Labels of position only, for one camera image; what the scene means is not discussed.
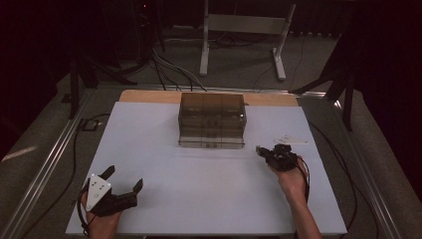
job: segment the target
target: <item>human hand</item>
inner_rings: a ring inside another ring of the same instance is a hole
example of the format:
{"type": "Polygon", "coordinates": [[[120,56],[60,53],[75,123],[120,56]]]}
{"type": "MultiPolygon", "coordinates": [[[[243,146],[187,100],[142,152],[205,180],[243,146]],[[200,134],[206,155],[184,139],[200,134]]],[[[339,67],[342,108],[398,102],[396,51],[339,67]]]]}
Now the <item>human hand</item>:
{"type": "MultiPolygon", "coordinates": [[[[302,161],[302,158],[300,156],[298,156],[298,165],[301,170],[305,173],[305,175],[308,176],[308,173],[305,170],[304,162],[302,161]]],[[[290,171],[277,171],[271,166],[269,167],[279,177],[279,183],[282,186],[283,192],[286,194],[286,198],[290,203],[307,203],[307,200],[305,198],[307,183],[305,182],[302,173],[297,167],[290,171]]]]}
{"type": "MultiPolygon", "coordinates": [[[[81,198],[84,208],[87,206],[88,194],[85,192],[81,198]]],[[[87,224],[89,225],[90,238],[111,239],[117,231],[118,221],[120,220],[122,211],[110,216],[95,216],[92,212],[87,211],[87,224]]]]}

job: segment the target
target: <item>transparent plastic box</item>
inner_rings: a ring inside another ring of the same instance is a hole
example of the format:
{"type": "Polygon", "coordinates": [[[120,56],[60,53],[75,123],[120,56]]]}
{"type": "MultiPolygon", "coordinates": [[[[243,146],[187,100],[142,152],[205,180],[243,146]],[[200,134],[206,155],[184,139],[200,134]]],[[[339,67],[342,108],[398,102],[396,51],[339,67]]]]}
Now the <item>transparent plastic box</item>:
{"type": "Polygon", "coordinates": [[[182,93],[179,145],[241,148],[245,126],[242,95],[182,93]]]}

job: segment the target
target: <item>table surface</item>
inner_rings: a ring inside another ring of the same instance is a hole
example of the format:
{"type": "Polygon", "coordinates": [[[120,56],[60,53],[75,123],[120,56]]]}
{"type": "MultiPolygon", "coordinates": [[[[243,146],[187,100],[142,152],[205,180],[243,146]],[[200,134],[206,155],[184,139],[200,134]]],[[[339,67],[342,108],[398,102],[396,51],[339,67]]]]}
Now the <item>table surface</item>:
{"type": "MultiPolygon", "coordinates": [[[[293,144],[292,148],[310,168],[309,206],[319,230],[323,234],[346,232],[305,114],[297,107],[296,99],[277,94],[244,96],[248,104],[245,147],[209,149],[178,146],[180,93],[123,92],[88,174],[100,174],[115,165],[116,172],[108,180],[115,194],[131,191],[141,177],[144,180],[138,206],[123,213],[117,233],[294,233],[289,204],[277,176],[255,152],[256,145],[272,148],[275,140],[284,135],[308,142],[293,144]]],[[[80,225],[74,210],[67,233],[81,234],[80,225]]]]}

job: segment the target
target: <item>human arm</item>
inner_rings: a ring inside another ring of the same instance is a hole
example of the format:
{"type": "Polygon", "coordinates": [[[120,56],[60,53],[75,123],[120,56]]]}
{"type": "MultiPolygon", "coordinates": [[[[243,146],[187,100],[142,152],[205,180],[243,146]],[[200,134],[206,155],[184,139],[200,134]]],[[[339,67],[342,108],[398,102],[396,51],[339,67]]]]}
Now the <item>human arm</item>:
{"type": "MultiPolygon", "coordinates": [[[[304,163],[301,159],[298,160],[299,167],[305,171],[304,163]]],[[[296,225],[296,230],[301,239],[321,238],[319,229],[311,214],[308,203],[305,198],[306,182],[298,168],[290,171],[276,171],[270,167],[272,171],[279,177],[279,184],[286,198],[290,204],[292,217],[296,225]]]]}
{"type": "MultiPolygon", "coordinates": [[[[85,192],[81,198],[84,208],[87,206],[88,194],[85,192]]],[[[89,225],[90,238],[93,239],[111,239],[114,238],[117,231],[118,221],[120,220],[122,211],[110,216],[95,216],[87,211],[87,224],[89,225]]]]}

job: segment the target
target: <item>dark background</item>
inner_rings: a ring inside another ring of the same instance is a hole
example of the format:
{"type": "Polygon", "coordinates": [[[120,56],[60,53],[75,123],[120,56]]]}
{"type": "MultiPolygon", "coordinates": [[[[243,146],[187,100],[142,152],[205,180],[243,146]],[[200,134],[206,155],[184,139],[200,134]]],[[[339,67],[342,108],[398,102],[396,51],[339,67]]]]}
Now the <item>dark background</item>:
{"type": "MultiPolygon", "coordinates": [[[[210,1],[210,9],[233,13],[234,3],[210,1]]],[[[119,43],[124,42],[125,33],[134,26],[129,20],[129,4],[115,4],[111,0],[0,3],[1,157],[57,93],[57,81],[69,72],[69,39],[102,63],[118,65],[123,55],[119,53],[119,43]],[[105,21],[105,16],[113,20],[105,21]]],[[[266,0],[262,6],[271,4],[278,6],[278,1],[266,0]]],[[[202,1],[167,0],[160,6],[165,26],[197,28],[202,24],[202,1]]],[[[284,12],[279,8],[261,8],[256,1],[242,0],[237,13],[280,17],[284,12]]],[[[422,198],[418,150],[422,142],[418,110],[422,80],[422,49],[417,37],[422,23],[420,9],[421,4],[416,1],[307,3],[298,6],[291,30],[294,35],[311,32],[334,38],[343,33],[322,74],[357,65],[355,88],[362,91],[368,108],[422,198]]]]}

